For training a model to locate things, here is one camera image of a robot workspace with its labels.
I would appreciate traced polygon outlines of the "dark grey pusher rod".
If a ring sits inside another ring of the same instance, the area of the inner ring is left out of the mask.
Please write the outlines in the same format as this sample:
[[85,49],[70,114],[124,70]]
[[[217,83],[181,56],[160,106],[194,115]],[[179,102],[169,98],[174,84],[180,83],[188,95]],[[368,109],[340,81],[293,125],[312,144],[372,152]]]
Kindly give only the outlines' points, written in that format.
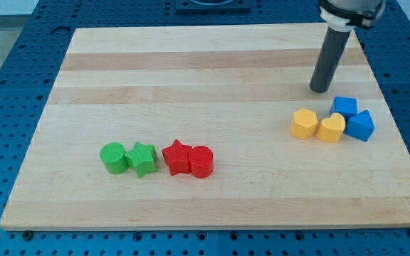
[[325,93],[329,90],[335,71],[340,62],[350,32],[327,28],[309,87],[313,92]]

